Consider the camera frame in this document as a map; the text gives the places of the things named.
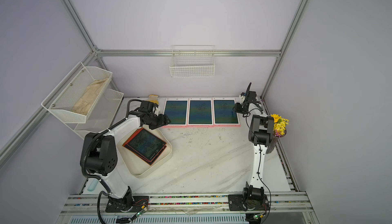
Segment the pink white writing tablet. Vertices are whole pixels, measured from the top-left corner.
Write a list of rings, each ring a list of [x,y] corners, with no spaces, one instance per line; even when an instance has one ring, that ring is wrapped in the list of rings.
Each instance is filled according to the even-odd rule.
[[[171,123],[164,128],[186,128],[188,126],[188,99],[167,98],[164,103],[163,114],[167,115]]]

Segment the dark red bottom tablet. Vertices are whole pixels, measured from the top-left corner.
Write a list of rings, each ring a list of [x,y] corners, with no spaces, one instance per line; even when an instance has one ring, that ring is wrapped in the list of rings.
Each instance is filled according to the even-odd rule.
[[[143,148],[158,147],[159,145],[167,146],[167,143],[145,128],[139,128],[123,143],[123,146],[124,145]]]

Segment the beige storage tray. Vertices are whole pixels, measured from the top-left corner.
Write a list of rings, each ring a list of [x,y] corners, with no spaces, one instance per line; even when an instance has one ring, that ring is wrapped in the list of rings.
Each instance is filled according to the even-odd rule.
[[[129,173],[137,178],[148,176],[173,154],[172,145],[161,131],[150,130],[147,126],[133,130],[116,146]]]

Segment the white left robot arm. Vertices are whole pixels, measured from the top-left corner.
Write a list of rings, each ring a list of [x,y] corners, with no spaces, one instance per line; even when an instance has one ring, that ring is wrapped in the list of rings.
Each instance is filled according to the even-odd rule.
[[[171,123],[159,112],[159,105],[141,100],[134,110],[100,133],[88,133],[84,138],[80,166],[86,178],[97,179],[108,197],[107,212],[138,212],[149,197],[133,197],[119,167],[137,178],[157,170],[173,155],[170,142],[160,128]]]

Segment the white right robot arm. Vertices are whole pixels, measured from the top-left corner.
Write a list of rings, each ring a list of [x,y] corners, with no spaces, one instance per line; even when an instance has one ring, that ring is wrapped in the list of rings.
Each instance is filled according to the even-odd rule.
[[[271,191],[264,182],[263,170],[265,157],[272,147],[274,119],[263,111],[262,103],[254,91],[243,92],[234,109],[245,118],[249,129],[248,140],[254,151],[251,177],[243,189],[239,209],[250,211],[261,207],[268,211],[268,195]]]

